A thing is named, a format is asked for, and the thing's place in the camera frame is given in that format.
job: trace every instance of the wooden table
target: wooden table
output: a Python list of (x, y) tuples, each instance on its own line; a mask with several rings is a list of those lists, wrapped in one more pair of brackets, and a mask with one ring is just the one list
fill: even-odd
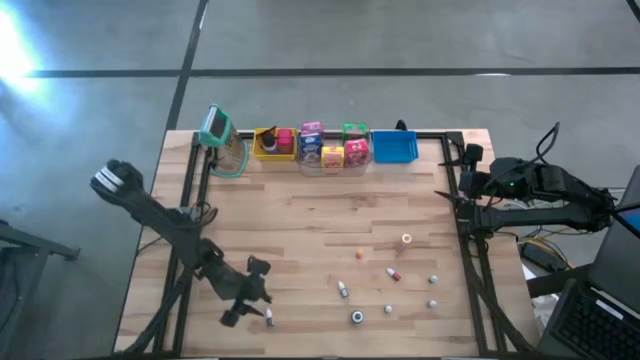
[[(494, 158), (488, 131), (462, 131), (465, 143), (484, 146), (479, 169), (486, 170)], [(191, 136), (171, 131), (165, 139), (152, 191), (164, 206), (179, 204)], [(239, 271), (252, 254), (271, 263), (266, 286), (276, 326), (248, 315), (235, 328), (223, 327), (218, 320), (231, 302), (218, 299), (206, 280), (195, 281), (183, 356), (477, 355), (451, 205), (433, 192), (448, 192), (446, 173), (437, 166), (441, 145), (420, 140), (419, 154), (409, 165), (371, 163), (362, 177), (308, 178), (295, 163), (255, 159), (240, 178), (211, 176), (207, 200), (220, 213), (203, 236)], [(194, 184), (192, 199), (196, 191)], [(393, 246), (403, 233), (413, 236), (413, 244), (396, 258)], [(156, 236), (145, 229), (140, 246)], [(358, 248), (365, 250), (360, 260)], [(116, 350), (131, 344), (157, 310), (169, 252), (161, 241), (136, 259)], [(491, 240), (489, 256), (500, 305), (535, 345), (538, 332), (513, 239)], [(386, 267), (402, 280), (394, 282)], [(428, 283), (431, 275), (439, 277), (437, 284)], [(349, 289), (346, 299), (338, 280)], [(429, 300), (437, 307), (428, 308)], [(386, 304), (393, 306), (391, 314), (384, 313)], [(264, 304), (258, 307), (264, 310)], [(365, 316), (357, 326), (350, 321), (356, 309)], [(493, 343), (484, 308), (483, 318)], [(173, 338), (171, 325), (167, 336)]]

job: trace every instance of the juice box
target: juice box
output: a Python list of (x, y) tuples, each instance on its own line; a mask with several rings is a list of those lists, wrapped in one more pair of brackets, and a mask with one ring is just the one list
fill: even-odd
[(338, 174), (344, 166), (344, 147), (324, 146), (322, 148), (322, 170), (327, 174)]
[(366, 139), (347, 140), (344, 143), (346, 166), (358, 166), (367, 163), (369, 144)]
[(367, 124), (365, 123), (344, 123), (342, 127), (342, 140), (362, 139), (367, 136)]
[(313, 134), (313, 133), (318, 133), (322, 135), (323, 132), (324, 132), (324, 128), (320, 121), (304, 123), (300, 128), (300, 133), (303, 135)]
[(300, 135), (300, 162), (304, 164), (319, 162), (322, 151), (322, 135), (311, 133)]

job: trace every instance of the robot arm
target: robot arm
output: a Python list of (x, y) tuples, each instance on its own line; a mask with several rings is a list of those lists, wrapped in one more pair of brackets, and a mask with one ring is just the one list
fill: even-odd
[(263, 278), (271, 268), (268, 262), (252, 256), (247, 262), (249, 275), (234, 270), (224, 262), (224, 252), (218, 246), (200, 238), (201, 225), (188, 212), (166, 209), (144, 191), (142, 174), (129, 163), (110, 160), (91, 179), (91, 188), (103, 200), (121, 206), (134, 220), (167, 240), (185, 268), (199, 280), (207, 278), (221, 299), (236, 300), (231, 311), (223, 315), (223, 325), (233, 327), (238, 317), (247, 313), (262, 316), (245, 301), (271, 302)]
[[(482, 153), (482, 147), (469, 144), (460, 160), (441, 164), (466, 167), (459, 184), (465, 198), (436, 191), (453, 202), (458, 220), (464, 222), (468, 234), (490, 238), (502, 227), (530, 225), (566, 225), (595, 232), (611, 225), (615, 206), (613, 196), (606, 189), (593, 188), (559, 166), (513, 157), (496, 159), (490, 165), (489, 173), (476, 171)], [(477, 205), (476, 199), (483, 195), (524, 202), (564, 201), (565, 205), (499, 210), (490, 205)]]

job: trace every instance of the keyboard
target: keyboard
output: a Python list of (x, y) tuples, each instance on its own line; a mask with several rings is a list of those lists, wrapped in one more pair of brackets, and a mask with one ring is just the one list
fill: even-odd
[(558, 340), (588, 359), (640, 359), (638, 330), (579, 291), (574, 294), (560, 326), (554, 329)]

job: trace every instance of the yellow container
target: yellow container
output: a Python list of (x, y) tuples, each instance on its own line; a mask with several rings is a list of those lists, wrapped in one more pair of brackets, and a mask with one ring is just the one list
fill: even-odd
[[(293, 134), (293, 152), (291, 154), (268, 154), (262, 148), (262, 140), (258, 136), (270, 128), (257, 128), (253, 130), (253, 156), (260, 161), (294, 161), (296, 154), (298, 153), (298, 129), (296, 128), (282, 128), (289, 129)], [(276, 137), (278, 137), (278, 131), (281, 128), (276, 128)]]

